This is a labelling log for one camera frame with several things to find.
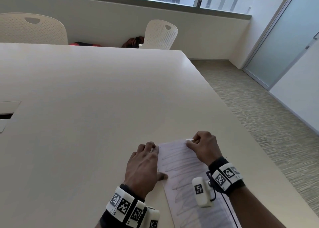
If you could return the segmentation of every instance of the door frame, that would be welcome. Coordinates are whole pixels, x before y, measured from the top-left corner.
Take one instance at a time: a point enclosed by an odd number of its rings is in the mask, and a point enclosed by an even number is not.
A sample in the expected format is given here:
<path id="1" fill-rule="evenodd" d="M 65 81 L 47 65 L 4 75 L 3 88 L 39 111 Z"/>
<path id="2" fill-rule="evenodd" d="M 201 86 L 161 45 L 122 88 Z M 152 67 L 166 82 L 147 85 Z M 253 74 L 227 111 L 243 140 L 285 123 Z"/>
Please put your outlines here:
<path id="1" fill-rule="evenodd" d="M 277 21 L 280 19 L 281 15 L 285 12 L 286 8 L 289 6 L 289 4 L 291 3 L 292 0 L 285 0 L 284 4 L 282 5 L 281 9 L 279 10 L 279 12 L 276 14 L 275 18 L 272 20 L 271 24 L 268 26 L 268 28 L 266 29 L 266 31 L 264 32 L 264 34 L 262 35 L 262 37 L 260 38 L 260 40 L 258 41 L 257 46 L 254 48 L 254 50 L 252 51 L 252 53 L 250 54 L 250 56 L 247 58 L 247 61 L 245 62 L 242 70 L 249 75 L 252 79 L 254 79 L 257 83 L 259 83 L 262 87 L 264 87 L 266 90 L 270 90 L 275 83 L 277 83 L 281 77 L 288 72 L 288 70 L 302 57 L 303 54 L 305 54 L 305 51 L 302 51 L 302 54 L 300 53 L 294 60 L 293 60 L 293 64 L 290 63 L 289 66 L 282 72 L 282 74 L 280 74 L 280 77 L 278 77 L 274 83 L 272 83 L 270 86 L 268 86 L 266 83 L 264 83 L 263 81 L 261 81 L 259 78 L 257 78 L 254 74 L 252 74 L 251 72 L 249 72 L 246 68 L 248 66 L 248 64 L 250 63 L 250 61 L 253 59 L 253 57 L 255 56 L 256 52 L 259 50 L 259 48 L 261 47 L 261 45 L 263 44 L 263 42 L 266 40 L 267 36 L 269 35 L 269 33 L 272 31 L 272 29 L 274 28 L 274 26 L 276 25 Z"/>

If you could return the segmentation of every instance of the white wall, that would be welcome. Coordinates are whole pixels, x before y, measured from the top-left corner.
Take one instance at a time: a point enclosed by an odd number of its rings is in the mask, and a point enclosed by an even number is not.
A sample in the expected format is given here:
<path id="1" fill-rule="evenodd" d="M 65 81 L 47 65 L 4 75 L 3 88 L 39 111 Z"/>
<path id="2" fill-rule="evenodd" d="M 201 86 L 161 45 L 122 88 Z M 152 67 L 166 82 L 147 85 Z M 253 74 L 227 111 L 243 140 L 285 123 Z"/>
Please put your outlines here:
<path id="1" fill-rule="evenodd" d="M 319 133 L 319 41 L 272 87 L 270 93 Z"/>
<path id="2" fill-rule="evenodd" d="M 230 57 L 230 62 L 237 68 L 243 67 L 257 41 L 283 1 L 284 0 L 254 0 L 249 12 L 253 17 Z"/>
<path id="3" fill-rule="evenodd" d="M 61 21 L 69 42 L 120 47 L 143 36 L 150 20 L 161 19 L 178 28 L 173 50 L 189 58 L 229 59 L 248 20 L 114 4 L 93 0 L 0 0 L 0 13 L 37 13 Z"/>

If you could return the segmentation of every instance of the chair handle hole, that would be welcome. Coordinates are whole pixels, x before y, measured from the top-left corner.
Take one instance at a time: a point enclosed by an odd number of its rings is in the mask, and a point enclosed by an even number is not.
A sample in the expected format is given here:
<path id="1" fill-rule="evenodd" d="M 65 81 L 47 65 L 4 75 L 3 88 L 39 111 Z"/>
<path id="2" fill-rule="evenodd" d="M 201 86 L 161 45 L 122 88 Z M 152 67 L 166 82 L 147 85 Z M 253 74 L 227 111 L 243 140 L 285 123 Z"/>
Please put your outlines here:
<path id="1" fill-rule="evenodd" d="M 40 22 L 40 19 L 38 18 L 26 17 L 24 19 L 26 20 L 26 22 L 29 22 L 30 24 L 38 24 Z"/>

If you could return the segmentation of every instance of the door handle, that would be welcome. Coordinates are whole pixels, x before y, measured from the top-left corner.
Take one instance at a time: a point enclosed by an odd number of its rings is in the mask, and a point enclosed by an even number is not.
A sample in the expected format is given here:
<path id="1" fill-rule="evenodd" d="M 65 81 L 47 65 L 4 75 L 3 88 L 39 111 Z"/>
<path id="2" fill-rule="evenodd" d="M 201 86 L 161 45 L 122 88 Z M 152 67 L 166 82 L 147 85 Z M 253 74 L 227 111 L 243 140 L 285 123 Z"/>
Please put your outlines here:
<path id="1" fill-rule="evenodd" d="M 317 34 L 315 34 L 315 36 L 314 36 L 315 40 L 318 40 L 318 35 L 319 35 L 319 32 Z"/>

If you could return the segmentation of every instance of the perforated chair back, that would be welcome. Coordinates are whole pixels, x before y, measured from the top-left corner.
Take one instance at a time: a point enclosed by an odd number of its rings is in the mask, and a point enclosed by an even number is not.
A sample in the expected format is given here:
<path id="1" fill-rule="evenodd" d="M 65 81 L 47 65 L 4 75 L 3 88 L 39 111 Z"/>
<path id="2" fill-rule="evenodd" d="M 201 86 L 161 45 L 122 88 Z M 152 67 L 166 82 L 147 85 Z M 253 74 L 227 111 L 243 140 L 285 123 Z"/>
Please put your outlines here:
<path id="1" fill-rule="evenodd" d="M 0 14 L 0 42 L 68 45 L 64 25 L 49 16 Z"/>
<path id="2" fill-rule="evenodd" d="M 169 50 L 177 36 L 178 29 L 164 20 L 151 20 L 146 27 L 144 44 L 139 48 Z"/>

